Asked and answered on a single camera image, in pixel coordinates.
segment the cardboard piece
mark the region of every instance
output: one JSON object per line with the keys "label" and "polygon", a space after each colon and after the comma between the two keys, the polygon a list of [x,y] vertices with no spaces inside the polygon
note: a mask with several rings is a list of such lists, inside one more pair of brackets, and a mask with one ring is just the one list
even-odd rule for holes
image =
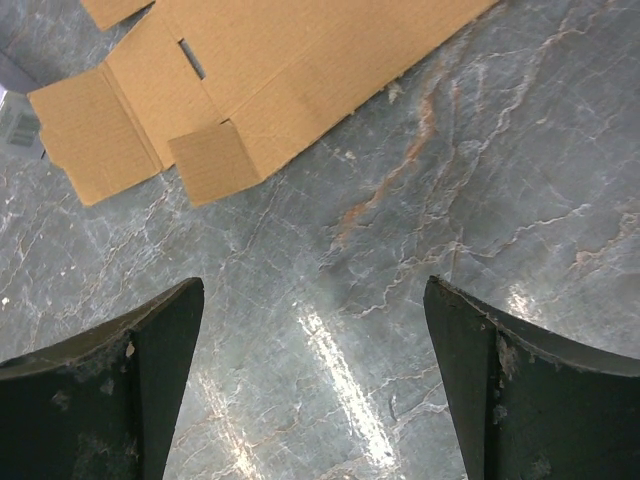
{"label": "cardboard piece", "polygon": [[0,53],[0,152],[39,160],[44,147],[38,137],[40,122],[27,93],[38,85]]}
{"label": "cardboard piece", "polygon": [[[86,205],[176,164],[200,205],[260,183],[496,0],[157,0],[31,94]],[[83,0],[108,28],[150,3]]]}

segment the cardboard edge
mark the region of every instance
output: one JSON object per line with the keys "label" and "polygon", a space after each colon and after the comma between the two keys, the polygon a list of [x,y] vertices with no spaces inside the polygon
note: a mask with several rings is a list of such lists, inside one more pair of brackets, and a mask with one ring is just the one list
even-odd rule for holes
{"label": "cardboard edge", "polygon": [[81,0],[95,24],[103,32],[148,7],[155,0]]}
{"label": "cardboard edge", "polygon": [[246,190],[264,180],[231,120],[174,138],[169,146],[194,206]]}

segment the marble countertop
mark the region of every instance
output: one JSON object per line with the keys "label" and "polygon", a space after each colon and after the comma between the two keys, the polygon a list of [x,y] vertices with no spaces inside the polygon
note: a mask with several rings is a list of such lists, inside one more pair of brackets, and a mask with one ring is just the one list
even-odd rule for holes
{"label": "marble countertop", "polygon": [[[46,84],[131,23],[2,2],[0,49]],[[640,1],[512,0],[213,205],[169,171],[86,209],[49,162],[0,156],[0,360],[200,276],[166,478],[460,480],[429,275],[640,358],[639,78]]]}

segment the flattened cardboard box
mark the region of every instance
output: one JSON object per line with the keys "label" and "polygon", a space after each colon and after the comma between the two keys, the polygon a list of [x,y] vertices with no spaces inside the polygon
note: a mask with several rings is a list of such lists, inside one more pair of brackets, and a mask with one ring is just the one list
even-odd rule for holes
{"label": "flattened cardboard box", "polygon": [[[92,205],[177,165],[201,205],[262,182],[496,0],[157,0],[97,68],[30,95]],[[149,0],[83,0],[106,29]]]}

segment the cardboard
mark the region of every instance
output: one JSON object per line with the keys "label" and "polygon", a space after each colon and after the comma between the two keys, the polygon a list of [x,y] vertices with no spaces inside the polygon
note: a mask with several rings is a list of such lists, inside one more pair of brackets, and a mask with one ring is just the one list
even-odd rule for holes
{"label": "cardboard", "polygon": [[0,53],[0,152],[39,160],[44,147],[38,137],[40,122],[27,93],[38,85]]}
{"label": "cardboard", "polygon": [[[177,165],[201,205],[260,183],[496,0],[157,0],[96,69],[31,94],[91,205]],[[108,28],[145,0],[83,0]]]}

